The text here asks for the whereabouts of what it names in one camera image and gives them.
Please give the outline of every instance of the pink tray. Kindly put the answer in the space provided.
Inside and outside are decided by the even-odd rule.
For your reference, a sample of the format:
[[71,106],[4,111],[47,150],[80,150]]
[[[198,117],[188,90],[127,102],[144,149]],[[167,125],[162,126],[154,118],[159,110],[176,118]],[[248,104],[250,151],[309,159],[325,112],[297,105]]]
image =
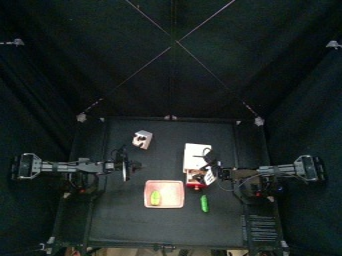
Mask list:
[[[160,204],[151,205],[151,194],[160,193]],[[184,205],[184,186],[176,180],[148,180],[144,185],[144,206],[147,208],[182,208]]]

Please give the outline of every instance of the black backdrop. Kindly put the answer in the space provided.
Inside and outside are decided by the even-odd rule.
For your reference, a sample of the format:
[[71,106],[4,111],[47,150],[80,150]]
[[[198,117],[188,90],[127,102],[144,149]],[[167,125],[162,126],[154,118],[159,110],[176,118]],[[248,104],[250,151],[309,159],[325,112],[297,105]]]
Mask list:
[[274,163],[319,154],[331,172],[325,190],[294,187],[283,202],[287,238],[338,254],[341,52],[325,46],[341,11],[338,0],[0,1],[0,41],[25,43],[0,45],[1,249],[44,240],[56,207],[23,214],[53,195],[16,196],[9,157],[67,159],[75,115],[103,99],[88,114],[266,118]]

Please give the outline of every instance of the green object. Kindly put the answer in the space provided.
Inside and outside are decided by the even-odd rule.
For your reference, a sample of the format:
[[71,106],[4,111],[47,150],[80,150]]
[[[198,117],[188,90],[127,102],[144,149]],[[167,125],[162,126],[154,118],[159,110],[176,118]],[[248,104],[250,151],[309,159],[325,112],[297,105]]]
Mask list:
[[208,199],[206,195],[200,197],[200,207],[203,212],[208,212]]
[[160,193],[159,191],[155,190],[151,194],[151,205],[154,206],[159,205],[160,199],[162,199]]

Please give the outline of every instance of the black curtain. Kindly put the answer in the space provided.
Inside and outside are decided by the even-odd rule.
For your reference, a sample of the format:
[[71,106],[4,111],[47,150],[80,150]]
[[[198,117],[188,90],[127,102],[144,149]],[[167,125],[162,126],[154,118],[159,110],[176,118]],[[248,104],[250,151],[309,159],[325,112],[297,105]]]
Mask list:
[[[0,20],[0,41],[13,41]],[[51,161],[68,159],[75,115],[39,72],[25,46],[0,45],[0,254],[45,242],[53,227],[57,180],[9,180],[15,155],[32,152]]]
[[275,164],[291,163],[303,154],[319,156],[325,162],[326,184],[289,183],[289,194],[281,201],[287,241],[303,252],[319,255],[342,252],[341,81],[342,52],[331,50],[267,122]]

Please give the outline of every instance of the white box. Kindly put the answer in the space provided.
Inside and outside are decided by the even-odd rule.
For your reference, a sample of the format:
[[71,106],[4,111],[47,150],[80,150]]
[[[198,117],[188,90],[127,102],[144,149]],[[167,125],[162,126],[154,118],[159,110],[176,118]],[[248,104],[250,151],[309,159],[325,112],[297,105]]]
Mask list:
[[142,130],[135,133],[132,144],[142,149],[147,149],[151,139],[152,133]]

